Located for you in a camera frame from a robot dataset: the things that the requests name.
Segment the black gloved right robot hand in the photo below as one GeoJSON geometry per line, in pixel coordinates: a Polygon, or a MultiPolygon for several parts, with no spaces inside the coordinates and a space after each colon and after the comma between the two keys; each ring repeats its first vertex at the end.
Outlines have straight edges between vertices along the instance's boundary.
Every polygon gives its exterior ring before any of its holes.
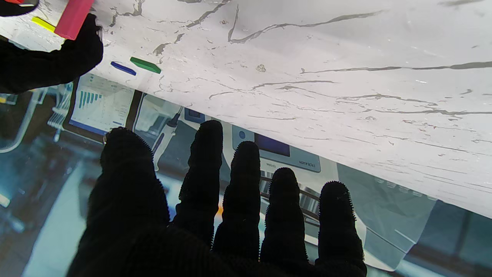
{"type": "Polygon", "coordinates": [[[28,90],[74,81],[103,59],[100,26],[90,13],[93,1],[70,0],[55,28],[65,38],[51,52],[22,49],[7,40],[0,43],[0,89],[20,94],[28,90]]]}

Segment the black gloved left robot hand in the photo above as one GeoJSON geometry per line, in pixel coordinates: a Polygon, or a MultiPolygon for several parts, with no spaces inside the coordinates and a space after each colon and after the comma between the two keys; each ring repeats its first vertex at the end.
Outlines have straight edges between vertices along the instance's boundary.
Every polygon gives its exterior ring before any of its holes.
{"type": "Polygon", "coordinates": [[[327,182],[319,200],[318,258],[304,242],[300,189],[290,168],[274,172],[265,232],[259,241],[260,155],[241,142],[231,162],[222,222],[219,203],[223,126],[201,124],[190,146],[189,170],[170,219],[153,155],[123,127],[106,135],[102,173],[88,200],[86,229],[68,277],[365,277],[362,242],[348,188],[327,182]]]}

